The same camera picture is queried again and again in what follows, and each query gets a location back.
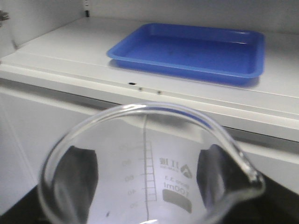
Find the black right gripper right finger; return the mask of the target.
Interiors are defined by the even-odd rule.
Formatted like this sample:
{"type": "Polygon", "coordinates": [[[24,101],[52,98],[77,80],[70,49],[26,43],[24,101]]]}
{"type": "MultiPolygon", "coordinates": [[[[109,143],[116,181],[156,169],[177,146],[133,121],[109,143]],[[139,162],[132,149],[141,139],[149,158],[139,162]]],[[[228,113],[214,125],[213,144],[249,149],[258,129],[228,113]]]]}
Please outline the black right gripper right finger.
{"type": "Polygon", "coordinates": [[[206,209],[211,210],[226,195],[250,188],[248,177],[218,145],[200,151],[197,184],[206,209]]]}

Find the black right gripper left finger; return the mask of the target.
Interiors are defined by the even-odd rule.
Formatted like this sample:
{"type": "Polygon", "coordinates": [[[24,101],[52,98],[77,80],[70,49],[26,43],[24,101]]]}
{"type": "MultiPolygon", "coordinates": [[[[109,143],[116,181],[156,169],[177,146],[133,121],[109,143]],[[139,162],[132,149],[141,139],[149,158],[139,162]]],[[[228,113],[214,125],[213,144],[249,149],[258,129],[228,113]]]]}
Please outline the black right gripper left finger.
{"type": "Polygon", "coordinates": [[[94,150],[69,147],[55,170],[53,192],[63,222],[86,222],[98,184],[94,150]]]}

